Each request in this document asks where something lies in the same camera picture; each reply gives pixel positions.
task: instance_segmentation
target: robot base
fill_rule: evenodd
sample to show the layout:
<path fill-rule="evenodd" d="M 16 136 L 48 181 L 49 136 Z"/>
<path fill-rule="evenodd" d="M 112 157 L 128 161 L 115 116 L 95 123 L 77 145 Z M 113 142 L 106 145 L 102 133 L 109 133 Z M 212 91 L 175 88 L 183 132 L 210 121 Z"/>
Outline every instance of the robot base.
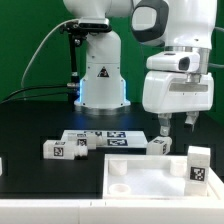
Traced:
<path fill-rule="evenodd" d="M 74 110 L 78 112 L 82 112 L 84 114 L 90 114 L 90 115 L 116 115 L 121 113 L 127 113 L 130 111 L 130 103 L 127 105 L 124 105 L 122 107 L 118 108 L 112 108 L 112 109 L 101 109 L 101 108 L 91 108 L 86 107 L 78 104 L 74 104 Z"/>

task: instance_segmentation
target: white block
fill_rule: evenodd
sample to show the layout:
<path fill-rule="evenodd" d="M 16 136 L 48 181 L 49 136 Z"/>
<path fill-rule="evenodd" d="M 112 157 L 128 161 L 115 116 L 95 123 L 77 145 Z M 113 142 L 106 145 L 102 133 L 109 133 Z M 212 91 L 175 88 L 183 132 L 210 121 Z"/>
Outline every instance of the white block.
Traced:
<path fill-rule="evenodd" d="M 47 140 L 43 145 L 44 159 L 68 159 L 75 158 L 75 148 L 77 142 L 62 142 L 56 140 Z"/>
<path fill-rule="evenodd" d="M 127 160 L 126 159 L 110 159 L 109 160 L 109 173 L 114 176 L 123 176 L 127 173 Z"/>
<path fill-rule="evenodd" d="M 210 166 L 211 152 L 210 148 L 190 146 L 188 149 L 188 160 L 197 161 L 198 165 Z"/>
<path fill-rule="evenodd" d="M 186 181 L 184 195 L 185 196 L 207 196 L 208 185 L 201 183 L 193 183 Z"/>
<path fill-rule="evenodd" d="M 190 146 L 187 157 L 186 180 L 207 184 L 210 158 L 210 148 Z"/>
<path fill-rule="evenodd" d="M 95 133 L 87 132 L 87 133 L 75 133 L 70 132 L 67 134 L 67 141 L 79 141 L 79 139 L 83 139 L 86 141 L 88 149 L 96 149 L 96 141 L 97 136 Z"/>
<path fill-rule="evenodd" d="M 187 160 L 186 159 L 171 159 L 170 173 L 175 177 L 185 177 L 187 172 Z"/>
<path fill-rule="evenodd" d="M 147 144 L 146 155 L 165 155 L 170 152 L 171 144 L 170 137 L 156 137 Z"/>

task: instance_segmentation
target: white cable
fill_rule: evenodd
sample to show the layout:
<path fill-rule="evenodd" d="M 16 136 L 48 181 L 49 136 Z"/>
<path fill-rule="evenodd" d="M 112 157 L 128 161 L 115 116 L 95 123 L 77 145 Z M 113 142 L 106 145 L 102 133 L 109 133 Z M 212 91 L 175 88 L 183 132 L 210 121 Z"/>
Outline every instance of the white cable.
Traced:
<path fill-rule="evenodd" d="M 40 52 L 41 48 L 43 47 L 43 45 L 45 44 L 45 42 L 49 39 L 49 37 L 62 25 L 68 23 L 68 22 L 75 22 L 77 21 L 77 19 L 72 19 L 72 20 L 67 20 L 63 23 L 60 23 L 59 25 L 57 25 L 53 30 L 50 31 L 50 33 L 43 39 L 43 41 L 41 42 L 41 44 L 39 45 L 39 47 L 37 48 L 36 52 L 34 53 L 33 57 L 31 58 L 29 64 L 27 65 L 26 67 L 26 70 L 23 74 L 23 77 L 22 77 L 22 81 L 21 81 L 21 87 L 22 88 L 25 88 L 25 80 L 27 78 L 27 74 L 28 74 L 28 71 L 31 67 L 31 65 L 33 64 L 37 54 Z"/>

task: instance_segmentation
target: cable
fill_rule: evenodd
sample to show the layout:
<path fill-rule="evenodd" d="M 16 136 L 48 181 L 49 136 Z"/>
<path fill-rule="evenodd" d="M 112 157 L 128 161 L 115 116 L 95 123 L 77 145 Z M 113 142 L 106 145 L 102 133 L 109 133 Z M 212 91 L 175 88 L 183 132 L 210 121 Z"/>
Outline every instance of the cable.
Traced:
<path fill-rule="evenodd" d="M 19 101 L 19 100 L 24 100 L 24 98 L 36 98 L 36 97 L 45 97 L 45 96 L 53 96 L 53 95 L 62 95 L 62 94 L 69 94 L 68 92 L 57 92 L 57 93 L 48 93 L 48 94 L 41 94 L 41 95 L 32 95 L 32 96 L 27 96 L 27 97 L 19 97 L 15 99 L 8 99 L 8 100 L 3 100 L 0 105 L 11 102 L 11 101 Z"/>
<path fill-rule="evenodd" d="M 12 98 L 13 96 L 15 96 L 15 95 L 17 95 L 19 93 L 30 91 L 30 90 L 56 89 L 56 88 L 67 88 L 67 85 L 48 85 L 48 86 L 31 86 L 31 87 L 26 87 L 26 88 L 19 89 L 19 90 L 16 90 L 15 92 L 11 93 L 9 96 L 4 98 L 3 101 L 9 100 L 10 98 Z"/>
<path fill-rule="evenodd" d="M 25 87 L 25 79 L 27 77 L 27 74 L 28 74 L 28 71 L 31 67 L 31 65 L 33 64 L 37 54 L 40 52 L 41 48 L 43 47 L 43 45 L 45 44 L 45 42 L 49 39 L 49 37 L 58 29 L 60 28 L 62 25 L 66 24 L 66 23 L 69 23 L 69 22 L 75 22 L 77 21 L 77 19 L 72 19 L 72 20 L 67 20 L 63 23 L 60 23 L 59 25 L 57 25 L 54 29 L 52 29 L 50 31 L 50 33 L 48 33 L 48 35 L 43 39 L 43 41 L 41 42 L 41 44 L 39 45 L 39 47 L 37 48 L 37 50 L 35 51 L 34 55 L 32 56 L 29 64 L 27 65 L 26 69 L 25 69 L 25 72 L 23 74 L 23 77 L 22 77 L 22 81 L 21 81 L 21 87 L 24 88 Z"/>
<path fill-rule="evenodd" d="M 224 28 L 215 27 L 215 30 L 218 30 L 218 31 L 224 33 Z M 213 64 L 213 63 L 209 63 L 208 66 L 211 68 L 222 68 L 222 69 L 224 68 L 224 65 L 218 65 L 218 64 Z"/>
<path fill-rule="evenodd" d="M 224 65 L 217 65 L 217 64 L 212 64 L 212 63 L 209 63 L 208 66 L 211 68 L 224 68 Z"/>

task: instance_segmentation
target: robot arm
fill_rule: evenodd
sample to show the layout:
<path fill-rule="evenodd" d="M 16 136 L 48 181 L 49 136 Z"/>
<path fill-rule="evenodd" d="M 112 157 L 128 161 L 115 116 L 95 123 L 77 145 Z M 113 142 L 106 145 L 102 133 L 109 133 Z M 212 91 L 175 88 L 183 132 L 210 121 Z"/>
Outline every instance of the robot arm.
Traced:
<path fill-rule="evenodd" d="M 133 10 L 132 0 L 63 0 L 76 18 L 127 17 Z"/>
<path fill-rule="evenodd" d="M 172 113 L 187 112 L 185 126 L 193 130 L 198 111 L 212 106 L 214 83 L 207 68 L 216 8 L 216 0 L 142 0 L 135 7 L 135 38 L 165 46 L 147 60 L 151 71 L 143 92 L 145 110 L 159 114 L 161 135 L 169 134 Z"/>

